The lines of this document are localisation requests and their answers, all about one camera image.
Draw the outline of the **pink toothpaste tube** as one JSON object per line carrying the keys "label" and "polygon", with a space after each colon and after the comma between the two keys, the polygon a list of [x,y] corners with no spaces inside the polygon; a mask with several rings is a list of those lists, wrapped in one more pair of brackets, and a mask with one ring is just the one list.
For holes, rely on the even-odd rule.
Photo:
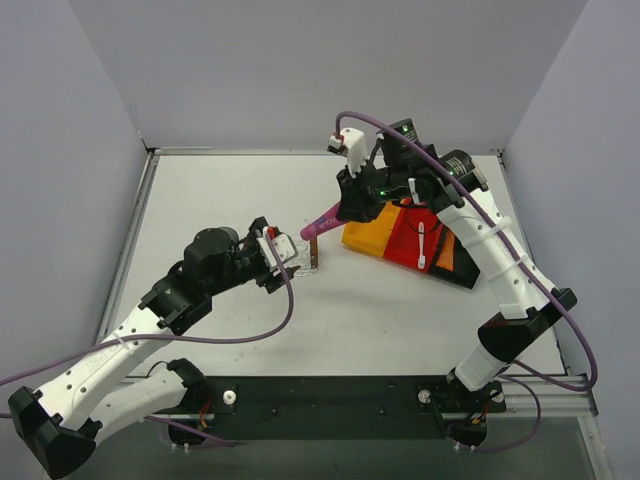
{"label": "pink toothpaste tube", "polygon": [[316,220],[302,228],[299,235],[303,241],[310,242],[311,240],[323,235],[326,232],[334,230],[345,224],[344,220],[338,219],[338,211],[340,203],[336,203],[330,207],[326,212],[320,215]]}

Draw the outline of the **clear textured acrylic tray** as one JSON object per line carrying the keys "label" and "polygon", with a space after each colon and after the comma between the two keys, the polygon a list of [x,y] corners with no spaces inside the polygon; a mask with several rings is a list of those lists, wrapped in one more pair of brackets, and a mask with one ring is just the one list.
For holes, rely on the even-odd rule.
{"label": "clear textured acrylic tray", "polygon": [[293,275],[296,278],[312,275],[318,269],[310,267],[309,242],[303,241],[300,236],[292,238],[297,255],[295,258],[287,260],[284,265],[287,269],[294,269]]}

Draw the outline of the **orange toothpaste tube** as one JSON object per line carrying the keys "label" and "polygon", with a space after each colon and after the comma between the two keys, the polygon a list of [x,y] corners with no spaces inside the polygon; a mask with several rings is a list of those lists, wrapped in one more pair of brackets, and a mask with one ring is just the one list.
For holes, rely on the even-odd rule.
{"label": "orange toothpaste tube", "polygon": [[455,236],[447,231],[442,236],[442,245],[436,258],[435,266],[440,269],[453,271],[455,260]]}

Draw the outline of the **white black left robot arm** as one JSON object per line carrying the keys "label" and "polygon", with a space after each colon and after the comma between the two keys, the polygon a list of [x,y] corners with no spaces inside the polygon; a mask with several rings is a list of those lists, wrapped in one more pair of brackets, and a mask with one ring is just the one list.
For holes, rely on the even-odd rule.
{"label": "white black left robot arm", "polygon": [[171,360],[127,387],[122,380],[156,351],[186,338],[216,295],[247,282],[290,289],[298,254],[292,238],[263,217],[245,237],[227,227],[200,231],[182,260],[158,280],[101,343],[67,360],[67,369],[8,399],[16,433],[52,479],[75,472],[109,436],[157,411],[211,405],[214,388],[186,359]]}

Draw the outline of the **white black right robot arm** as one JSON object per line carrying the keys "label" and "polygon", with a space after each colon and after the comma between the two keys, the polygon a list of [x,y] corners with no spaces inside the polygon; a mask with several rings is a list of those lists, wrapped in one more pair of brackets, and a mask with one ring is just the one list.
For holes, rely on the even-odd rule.
{"label": "white black right robot arm", "polygon": [[434,157],[409,120],[380,130],[377,144],[384,156],[381,168],[369,158],[362,131],[344,128],[329,137],[329,151],[346,159],[337,175],[337,218],[368,223],[384,204],[409,199],[454,234],[498,304],[497,314],[479,327],[477,346],[450,373],[458,389],[482,391],[564,317],[577,298],[537,269],[468,153],[452,150]]}

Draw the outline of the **yellow plastic bin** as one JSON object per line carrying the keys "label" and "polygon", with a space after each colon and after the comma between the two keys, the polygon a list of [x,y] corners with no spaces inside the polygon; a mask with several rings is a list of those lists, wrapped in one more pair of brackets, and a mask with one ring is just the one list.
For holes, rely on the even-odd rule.
{"label": "yellow plastic bin", "polygon": [[363,254],[382,257],[399,213],[399,207],[388,203],[370,223],[347,223],[341,238],[342,244]]}

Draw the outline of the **red plastic bin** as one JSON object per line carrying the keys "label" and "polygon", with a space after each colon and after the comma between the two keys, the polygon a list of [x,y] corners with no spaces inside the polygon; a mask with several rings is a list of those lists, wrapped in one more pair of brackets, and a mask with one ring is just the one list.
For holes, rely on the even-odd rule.
{"label": "red plastic bin", "polygon": [[[417,208],[411,200],[402,200],[399,203],[399,208],[400,213],[383,258],[402,267],[426,274],[435,250],[436,230],[443,225],[429,209],[424,206]],[[417,265],[419,255],[418,224],[420,222],[423,222],[425,226],[426,267],[424,269],[419,269]]]}

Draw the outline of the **black plastic bin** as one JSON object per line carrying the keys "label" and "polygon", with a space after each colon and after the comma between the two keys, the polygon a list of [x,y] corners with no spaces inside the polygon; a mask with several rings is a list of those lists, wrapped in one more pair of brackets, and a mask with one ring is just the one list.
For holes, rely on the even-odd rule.
{"label": "black plastic bin", "polygon": [[451,230],[445,226],[440,226],[436,230],[435,250],[432,259],[428,264],[427,274],[436,279],[447,282],[448,284],[472,290],[480,276],[480,270],[468,251],[462,246],[460,240],[455,235],[454,270],[448,271],[435,266],[436,258],[443,242],[442,236],[447,231],[451,232]]}

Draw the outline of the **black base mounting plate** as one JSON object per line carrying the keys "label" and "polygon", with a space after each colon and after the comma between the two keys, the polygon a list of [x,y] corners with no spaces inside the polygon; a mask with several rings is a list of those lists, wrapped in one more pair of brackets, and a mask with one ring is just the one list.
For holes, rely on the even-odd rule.
{"label": "black base mounting plate", "polygon": [[501,414],[494,381],[462,394],[442,375],[222,377],[163,414],[229,441],[442,439],[454,421],[468,427]]}

